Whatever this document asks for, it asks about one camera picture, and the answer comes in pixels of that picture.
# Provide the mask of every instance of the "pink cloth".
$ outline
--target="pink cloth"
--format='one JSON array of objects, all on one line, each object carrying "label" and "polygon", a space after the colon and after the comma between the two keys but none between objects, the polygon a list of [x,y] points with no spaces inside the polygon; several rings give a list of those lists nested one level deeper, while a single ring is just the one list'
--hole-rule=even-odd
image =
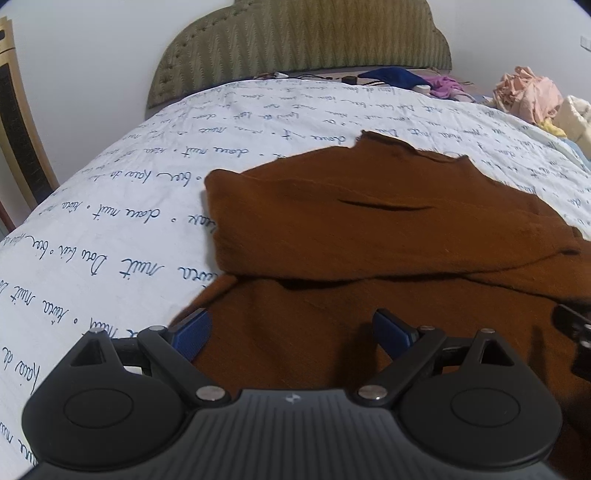
[{"label": "pink cloth", "polygon": [[453,90],[464,91],[462,85],[457,80],[447,76],[436,76],[436,77],[423,77],[428,81],[431,87],[431,95],[437,98],[450,98],[452,97]]},{"label": "pink cloth", "polygon": [[554,118],[562,104],[558,87],[548,77],[537,77],[529,67],[515,67],[503,75],[494,91],[498,109],[531,124]]}]

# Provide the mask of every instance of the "white logo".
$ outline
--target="white logo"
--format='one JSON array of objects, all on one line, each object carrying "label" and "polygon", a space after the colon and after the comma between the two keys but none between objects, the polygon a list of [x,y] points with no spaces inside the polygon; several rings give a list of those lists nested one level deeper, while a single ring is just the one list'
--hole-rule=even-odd
[{"label": "white logo", "polygon": [[291,393],[285,397],[285,401],[288,401],[293,405],[294,403],[301,401],[301,397],[297,393]]}]

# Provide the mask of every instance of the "brown fabric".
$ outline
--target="brown fabric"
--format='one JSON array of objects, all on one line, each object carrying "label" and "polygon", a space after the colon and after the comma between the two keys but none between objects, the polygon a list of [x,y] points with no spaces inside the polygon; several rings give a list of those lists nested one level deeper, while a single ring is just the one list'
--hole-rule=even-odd
[{"label": "brown fabric", "polygon": [[591,301],[590,244],[467,157],[364,133],[206,188],[228,274],[194,302],[214,325],[196,366],[232,391],[358,387],[389,362],[370,324],[385,307],[452,336],[492,327],[565,406],[591,398],[551,324],[557,301]]}]

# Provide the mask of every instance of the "wall outlet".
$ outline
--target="wall outlet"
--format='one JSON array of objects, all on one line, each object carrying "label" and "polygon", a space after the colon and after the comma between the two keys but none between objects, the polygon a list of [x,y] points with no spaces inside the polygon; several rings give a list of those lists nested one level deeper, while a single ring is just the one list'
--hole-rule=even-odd
[{"label": "wall outlet", "polygon": [[581,47],[587,51],[591,51],[591,40],[581,35]]}]

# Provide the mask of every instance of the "triangular cutout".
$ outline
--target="triangular cutout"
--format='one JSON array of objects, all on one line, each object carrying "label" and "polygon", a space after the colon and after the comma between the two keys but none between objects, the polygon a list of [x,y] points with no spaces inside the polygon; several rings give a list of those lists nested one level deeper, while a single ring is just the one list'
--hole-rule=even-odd
[{"label": "triangular cutout", "polygon": [[495,340],[490,340],[486,343],[480,362],[481,364],[500,365],[502,367],[512,367],[514,365],[513,360],[509,358]]},{"label": "triangular cutout", "polygon": [[98,340],[88,342],[72,362],[73,367],[100,365],[105,363],[105,356]]}]

